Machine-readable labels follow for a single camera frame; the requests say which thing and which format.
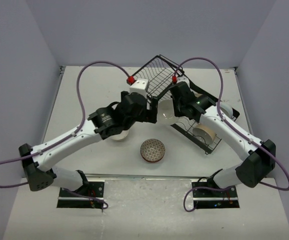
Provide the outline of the pale blue bowl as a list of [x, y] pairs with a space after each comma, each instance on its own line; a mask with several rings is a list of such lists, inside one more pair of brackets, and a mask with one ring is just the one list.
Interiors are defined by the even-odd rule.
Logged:
[[157, 106], [157, 122], [162, 125], [173, 125], [178, 121], [175, 116], [174, 104], [171, 99], [162, 100]]

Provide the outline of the brown white patterned bowl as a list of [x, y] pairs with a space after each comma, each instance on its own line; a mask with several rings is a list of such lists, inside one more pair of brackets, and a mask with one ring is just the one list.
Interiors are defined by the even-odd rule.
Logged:
[[165, 156], [165, 153], [165, 145], [155, 138], [145, 140], [140, 146], [141, 157], [149, 163], [159, 162]]

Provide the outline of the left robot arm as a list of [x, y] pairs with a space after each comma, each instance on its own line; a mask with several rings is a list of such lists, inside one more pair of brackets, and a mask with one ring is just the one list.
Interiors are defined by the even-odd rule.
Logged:
[[155, 124], [157, 115], [157, 100], [148, 104], [145, 96], [122, 91], [120, 102], [97, 109], [76, 128], [41, 145], [21, 145], [18, 150], [30, 190], [37, 192], [54, 186], [84, 196], [89, 189], [85, 174], [57, 167], [57, 163], [88, 145], [129, 130], [136, 122]]

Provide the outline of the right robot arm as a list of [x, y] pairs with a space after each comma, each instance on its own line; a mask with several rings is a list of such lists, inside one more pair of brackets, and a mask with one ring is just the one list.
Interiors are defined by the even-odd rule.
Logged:
[[209, 179], [207, 190], [212, 196], [218, 197], [227, 187], [239, 184], [253, 188], [275, 168], [274, 160], [265, 152], [275, 154], [276, 146], [271, 140], [263, 142], [246, 132], [219, 112], [218, 103], [214, 100], [206, 95], [196, 97], [186, 82], [174, 84], [169, 91], [175, 116], [187, 117], [211, 129], [242, 161], [220, 170]]

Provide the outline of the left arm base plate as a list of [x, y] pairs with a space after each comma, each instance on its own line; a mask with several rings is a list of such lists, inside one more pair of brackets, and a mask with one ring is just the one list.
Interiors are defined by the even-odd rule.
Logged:
[[57, 205], [59, 209], [100, 209], [104, 210], [104, 181], [90, 181], [89, 187], [79, 193], [72, 194], [69, 191], [60, 189]]

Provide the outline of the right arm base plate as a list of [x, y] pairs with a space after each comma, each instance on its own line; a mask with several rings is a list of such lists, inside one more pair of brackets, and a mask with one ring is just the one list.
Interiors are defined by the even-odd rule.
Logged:
[[240, 208], [235, 186], [227, 191], [195, 189], [192, 193], [194, 209], [235, 209]]

